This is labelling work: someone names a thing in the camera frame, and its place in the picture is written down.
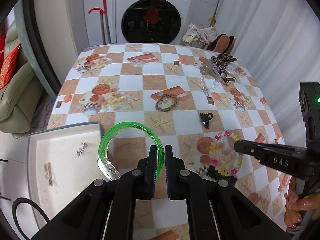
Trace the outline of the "right human hand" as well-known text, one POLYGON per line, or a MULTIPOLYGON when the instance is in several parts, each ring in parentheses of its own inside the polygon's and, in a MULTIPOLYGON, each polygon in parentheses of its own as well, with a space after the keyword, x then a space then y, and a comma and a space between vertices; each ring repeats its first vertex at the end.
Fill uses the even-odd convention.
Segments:
POLYGON ((304 198, 299 199, 296 194, 296 179, 291 177, 288 193, 286 198, 286 211, 284 222, 289 228, 295 228, 298 223, 302 221, 300 211, 313 210, 311 220, 319 219, 319 192, 310 194, 304 198))

